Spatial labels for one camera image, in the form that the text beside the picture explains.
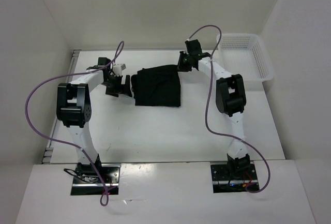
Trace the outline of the black shorts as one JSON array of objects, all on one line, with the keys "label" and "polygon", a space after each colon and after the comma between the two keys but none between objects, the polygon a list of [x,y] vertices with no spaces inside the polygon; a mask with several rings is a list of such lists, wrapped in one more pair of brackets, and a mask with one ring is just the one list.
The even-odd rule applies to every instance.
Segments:
[{"label": "black shorts", "polygon": [[132,75],[131,85],[136,106],[181,106],[181,85],[176,65],[143,68]]}]

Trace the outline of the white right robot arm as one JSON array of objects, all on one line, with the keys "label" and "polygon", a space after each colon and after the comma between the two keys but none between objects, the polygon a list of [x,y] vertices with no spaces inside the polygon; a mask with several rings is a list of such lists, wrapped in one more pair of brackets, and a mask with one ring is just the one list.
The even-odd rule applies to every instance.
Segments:
[{"label": "white right robot arm", "polygon": [[247,103],[243,77],[232,74],[203,52],[198,40],[185,41],[186,51],[180,51],[177,70],[189,72],[193,68],[209,76],[215,82],[217,110],[228,118],[232,133],[225,134],[232,140],[227,151],[227,173],[232,179],[240,178],[250,166],[250,156],[243,142],[243,113]]}]

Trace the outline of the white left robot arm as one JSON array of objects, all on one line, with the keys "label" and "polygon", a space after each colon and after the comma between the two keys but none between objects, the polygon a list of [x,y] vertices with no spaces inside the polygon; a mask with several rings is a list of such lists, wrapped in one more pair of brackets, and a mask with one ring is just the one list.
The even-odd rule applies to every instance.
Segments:
[{"label": "white left robot arm", "polygon": [[100,157],[89,130],[92,117],[90,93],[103,85],[107,95],[132,97],[130,76],[125,76],[125,83],[122,83],[125,69],[125,64],[116,64],[106,57],[100,57],[97,65],[77,74],[76,79],[58,85],[56,116],[67,127],[76,146],[78,164],[73,176],[82,181],[95,183],[103,177]]}]

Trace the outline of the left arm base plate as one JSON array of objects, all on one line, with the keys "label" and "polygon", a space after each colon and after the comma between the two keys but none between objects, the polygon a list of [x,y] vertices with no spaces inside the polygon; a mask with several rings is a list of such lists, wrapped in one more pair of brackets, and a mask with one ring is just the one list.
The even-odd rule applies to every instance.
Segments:
[{"label": "left arm base plate", "polygon": [[[79,172],[78,168],[64,169],[64,171],[73,177],[71,196],[100,196],[105,192],[103,184],[94,170],[86,173]],[[102,164],[100,175],[108,187],[108,195],[118,195],[120,171],[121,165],[119,164]]]}]

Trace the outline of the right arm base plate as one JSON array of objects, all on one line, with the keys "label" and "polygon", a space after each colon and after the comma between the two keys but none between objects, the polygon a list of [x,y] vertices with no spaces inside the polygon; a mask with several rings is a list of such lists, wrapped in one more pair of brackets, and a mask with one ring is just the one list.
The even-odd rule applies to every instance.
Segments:
[{"label": "right arm base plate", "polygon": [[225,162],[210,164],[213,193],[245,192],[260,190],[255,166],[251,163],[249,169],[237,175],[230,175]]}]

